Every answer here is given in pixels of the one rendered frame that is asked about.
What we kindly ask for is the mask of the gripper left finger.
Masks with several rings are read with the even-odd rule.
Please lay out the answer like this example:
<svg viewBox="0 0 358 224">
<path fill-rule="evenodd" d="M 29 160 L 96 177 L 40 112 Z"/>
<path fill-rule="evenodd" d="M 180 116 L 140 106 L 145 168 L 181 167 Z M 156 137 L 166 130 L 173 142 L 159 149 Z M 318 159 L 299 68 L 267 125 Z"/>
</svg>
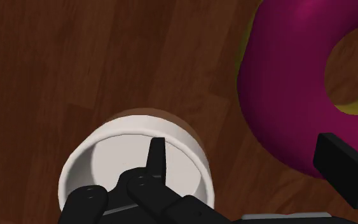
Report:
<svg viewBox="0 0 358 224">
<path fill-rule="evenodd" d="M 196 197 L 171 190 L 165 180 L 165 140 L 154 137 L 145 167 L 123 172 L 110 192 L 99 185 L 75 189 L 58 224 L 228 224 Z"/>
</svg>

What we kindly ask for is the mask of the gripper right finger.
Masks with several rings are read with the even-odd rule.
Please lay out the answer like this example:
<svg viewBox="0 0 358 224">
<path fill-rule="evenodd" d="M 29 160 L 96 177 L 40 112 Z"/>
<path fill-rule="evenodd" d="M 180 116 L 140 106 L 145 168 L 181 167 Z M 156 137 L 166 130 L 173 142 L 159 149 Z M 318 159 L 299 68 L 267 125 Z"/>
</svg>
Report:
<svg viewBox="0 0 358 224">
<path fill-rule="evenodd" d="M 333 133 L 321 133 L 313 166 L 352 208 L 358 209 L 358 151 Z"/>
</svg>

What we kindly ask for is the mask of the white and brown cup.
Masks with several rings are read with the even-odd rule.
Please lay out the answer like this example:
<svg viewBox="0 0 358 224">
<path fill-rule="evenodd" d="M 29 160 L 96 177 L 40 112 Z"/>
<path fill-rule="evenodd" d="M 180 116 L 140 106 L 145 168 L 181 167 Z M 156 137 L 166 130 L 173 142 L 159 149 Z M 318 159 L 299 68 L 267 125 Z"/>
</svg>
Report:
<svg viewBox="0 0 358 224">
<path fill-rule="evenodd" d="M 214 207 L 214 186 L 201 139 L 184 120 L 153 108 L 114 115 L 70 154 L 59 178 L 59 206 L 64 206 L 73 190 L 100 185 L 113 194 L 106 214 L 134 208 L 126 193 L 118 191 L 118 179 L 127 170 L 146 166 L 154 137 L 165 139 L 166 185 L 181 196 L 193 195 Z"/>
</svg>

